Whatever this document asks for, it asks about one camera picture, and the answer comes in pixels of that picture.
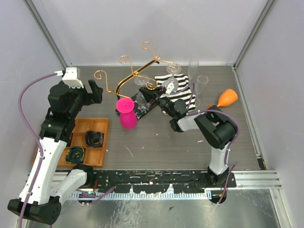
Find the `clear stemmed wine glass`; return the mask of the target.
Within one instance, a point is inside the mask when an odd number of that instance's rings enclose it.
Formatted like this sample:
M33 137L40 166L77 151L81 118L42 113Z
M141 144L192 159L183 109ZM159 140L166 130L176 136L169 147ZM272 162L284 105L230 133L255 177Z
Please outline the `clear stemmed wine glass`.
M141 75L135 76L133 81L138 86L146 86L146 84L150 81L150 78L145 74L141 74ZM146 111L150 108L150 105L145 100L145 98L141 92L138 92L136 99L137 99L139 109L141 111Z

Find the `pink plastic wine glass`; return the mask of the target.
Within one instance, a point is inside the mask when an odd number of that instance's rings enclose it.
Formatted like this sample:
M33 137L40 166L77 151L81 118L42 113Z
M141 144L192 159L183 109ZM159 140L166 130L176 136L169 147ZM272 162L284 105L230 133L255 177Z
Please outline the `pink plastic wine glass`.
M137 116L134 112L134 106L134 101L128 97L123 97L116 103L116 109L120 113L121 126L128 130L137 126Z

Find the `gold wine glass rack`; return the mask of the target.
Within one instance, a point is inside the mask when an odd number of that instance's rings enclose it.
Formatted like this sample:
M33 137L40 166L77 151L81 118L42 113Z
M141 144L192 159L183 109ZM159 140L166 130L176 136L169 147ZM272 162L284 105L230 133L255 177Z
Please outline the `gold wine glass rack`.
M134 70L133 69L133 63L132 63L132 59L128 56L128 55L122 55L119 57L119 63L122 64L122 65L125 65L126 64L126 61L122 61L122 59L124 58L127 58L129 60L129 63L130 63L130 67L131 67L131 74L127 77L125 77L124 79L122 79L115 90L113 89L109 89L108 88L108 77L107 77L107 73L104 71L104 70L97 70L94 72L94 79L96 80L101 80L103 78L102 76L102 73L104 74L105 76L105 81L106 81L106 90L108 93L110 94L113 94L113 95L116 95L118 97L118 100L121 98L121 97L128 97L128 96L125 96L125 95L122 95L120 94L120 90L121 88L127 83L129 82L131 79L134 79L135 76L138 76L138 75L141 75L142 72L144 70L146 70L147 68L151 67L153 64L155 63L160 63L160 62L164 62L164 63L174 63L172 61L168 61L168 60L164 60L162 59L162 57L160 55L156 55L156 52L155 52L155 49L154 49L154 46L151 42L149 41L144 41L141 43L141 48L144 49L144 50L148 50L149 47L151 48L152 50L152 53L153 53L153 60L151 60L150 62L148 62L147 64L145 64L144 66L140 67L139 69L137 70ZM146 84L146 88L150 89L150 90L154 90L156 89L157 87L159 86L159 84L157 83L157 81L153 78L150 78L150 81Z

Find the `orange plastic wine glass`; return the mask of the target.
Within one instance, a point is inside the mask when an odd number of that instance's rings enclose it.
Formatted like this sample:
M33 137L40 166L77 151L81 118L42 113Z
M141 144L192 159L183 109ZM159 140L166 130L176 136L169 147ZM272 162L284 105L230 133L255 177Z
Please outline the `orange plastic wine glass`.
M218 99L217 107L227 107L232 105L238 100L238 95L233 89L224 91Z

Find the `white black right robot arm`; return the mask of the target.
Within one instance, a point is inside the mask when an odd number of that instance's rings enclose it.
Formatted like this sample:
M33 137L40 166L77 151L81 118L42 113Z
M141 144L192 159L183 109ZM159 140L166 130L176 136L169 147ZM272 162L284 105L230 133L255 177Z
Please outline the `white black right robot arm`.
M215 105L196 114L189 114L184 100L178 99L173 102L164 96L164 87L156 90L141 87L139 91L146 102L158 105L171 117L170 126L173 131L201 131L211 146L211 159L207 169L209 183L213 187L221 186L229 174L228 154L231 144L238 136L236 121Z

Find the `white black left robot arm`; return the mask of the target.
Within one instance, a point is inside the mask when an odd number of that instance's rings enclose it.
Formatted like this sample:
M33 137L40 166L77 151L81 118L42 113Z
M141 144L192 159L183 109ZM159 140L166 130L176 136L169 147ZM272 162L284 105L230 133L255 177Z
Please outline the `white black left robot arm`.
M36 139L38 152L28 181L17 199L11 199L8 210L20 219L53 225L62 205L79 187L90 188L95 183L93 167L77 164L55 187L51 186L58 161L76 125L75 119L85 105L102 102L103 89L89 80L85 86L71 88L63 81L50 88L50 107Z

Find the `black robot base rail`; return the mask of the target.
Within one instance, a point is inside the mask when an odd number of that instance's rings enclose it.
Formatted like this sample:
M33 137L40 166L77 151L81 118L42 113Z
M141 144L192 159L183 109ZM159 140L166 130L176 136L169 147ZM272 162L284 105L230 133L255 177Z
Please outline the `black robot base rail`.
M145 192L147 194L165 193L173 187L173 193L204 193L206 188L223 188L228 179L228 187L237 186L233 173L224 176L219 182L212 183L206 171L198 170L95 170L90 185L81 188L96 187L106 192L114 187L115 193Z

